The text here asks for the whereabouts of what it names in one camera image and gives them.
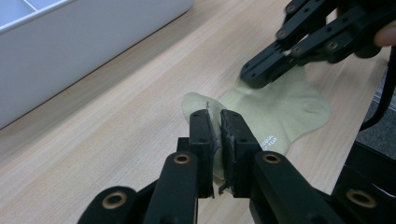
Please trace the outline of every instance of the sock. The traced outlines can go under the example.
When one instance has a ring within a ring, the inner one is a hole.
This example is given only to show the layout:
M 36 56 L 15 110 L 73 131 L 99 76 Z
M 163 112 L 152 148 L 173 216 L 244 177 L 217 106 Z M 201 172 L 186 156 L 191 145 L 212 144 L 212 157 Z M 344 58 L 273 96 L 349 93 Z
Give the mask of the sock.
M 300 66 L 261 89 L 251 89 L 238 80 L 219 101 L 198 93 L 184 96 L 182 109 L 186 120 L 192 112 L 205 108 L 209 110 L 218 139 L 219 112 L 227 108 L 242 115 L 263 150 L 281 154 L 286 154 L 299 136 L 324 125 L 330 116 L 328 102 L 306 81 L 304 68 Z M 218 185 L 224 178 L 221 156 L 220 148 L 214 160 L 214 180 Z
M 221 183 L 222 181 L 224 181 L 224 173 L 223 173 L 223 167 L 222 167 L 220 111 L 222 109 L 225 109 L 225 106 L 212 98 L 200 95 L 195 92 L 190 92 L 190 93 L 187 93 L 186 95 L 184 95 L 184 97 L 183 97 L 182 109 L 183 109 L 184 117 L 187 122 L 190 122 L 190 115 L 193 112 L 195 112 L 197 110 L 202 110 L 202 109 L 208 110 L 209 116 L 210 116 L 210 121 L 212 122 L 213 130 L 217 137 L 217 140 L 216 140 L 217 145 L 219 146 L 219 148 L 217 148 L 217 150 L 216 150 L 215 158 L 214 158 L 214 162 L 213 162 L 213 180 L 217 184 Z

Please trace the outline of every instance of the wood grain surface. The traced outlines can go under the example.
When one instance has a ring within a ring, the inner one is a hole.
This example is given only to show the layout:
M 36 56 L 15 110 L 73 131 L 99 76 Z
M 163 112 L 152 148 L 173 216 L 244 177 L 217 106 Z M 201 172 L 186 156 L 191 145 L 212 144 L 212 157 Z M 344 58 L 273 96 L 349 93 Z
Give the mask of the wood grain surface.
M 142 189 L 189 134 L 185 93 L 219 97 L 275 39 L 286 0 L 196 0 L 155 34 L 0 131 L 0 223 L 76 223 L 100 191 Z M 311 63 L 307 78 L 332 106 L 288 158 L 330 193 L 386 68 L 367 60 Z M 199 223 L 253 223 L 248 200 L 200 200 Z

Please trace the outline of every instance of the white container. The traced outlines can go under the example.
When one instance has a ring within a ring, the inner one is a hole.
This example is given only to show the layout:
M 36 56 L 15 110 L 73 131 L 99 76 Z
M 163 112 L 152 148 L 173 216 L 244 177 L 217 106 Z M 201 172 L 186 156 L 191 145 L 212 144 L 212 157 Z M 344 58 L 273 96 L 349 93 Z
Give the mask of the white container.
M 0 129 L 192 4 L 193 0 L 1 0 Z

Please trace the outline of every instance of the brass screw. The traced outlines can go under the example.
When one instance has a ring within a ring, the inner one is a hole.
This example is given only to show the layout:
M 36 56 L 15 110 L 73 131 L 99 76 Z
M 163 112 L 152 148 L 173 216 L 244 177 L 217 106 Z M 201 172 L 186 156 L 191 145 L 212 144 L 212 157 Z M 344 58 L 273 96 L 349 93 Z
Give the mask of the brass screw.
M 186 164 L 190 162 L 190 157 L 188 155 L 178 155 L 174 157 L 174 162 L 177 164 Z
M 353 203 L 365 207 L 365 208 L 375 208 L 376 200 L 370 194 L 364 192 L 360 189 L 350 189 L 346 192 L 347 198 Z
M 277 155 L 275 155 L 275 154 L 263 155 L 262 159 L 265 160 L 266 162 L 269 162 L 269 163 L 272 163 L 272 164 L 280 163 L 280 158 Z
M 126 203 L 127 195 L 120 191 L 114 191 L 110 194 L 108 194 L 103 200 L 102 200 L 102 206 L 105 209 L 115 209 L 118 207 L 121 207 L 123 204 Z

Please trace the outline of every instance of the finger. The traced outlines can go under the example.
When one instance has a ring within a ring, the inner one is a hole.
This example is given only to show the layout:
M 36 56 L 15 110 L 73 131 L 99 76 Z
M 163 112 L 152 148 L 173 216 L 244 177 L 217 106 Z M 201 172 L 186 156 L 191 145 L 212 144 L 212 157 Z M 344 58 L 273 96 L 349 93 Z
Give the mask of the finger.
M 374 42 L 379 47 L 396 46 L 396 21 L 379 30 L 375 35 Z

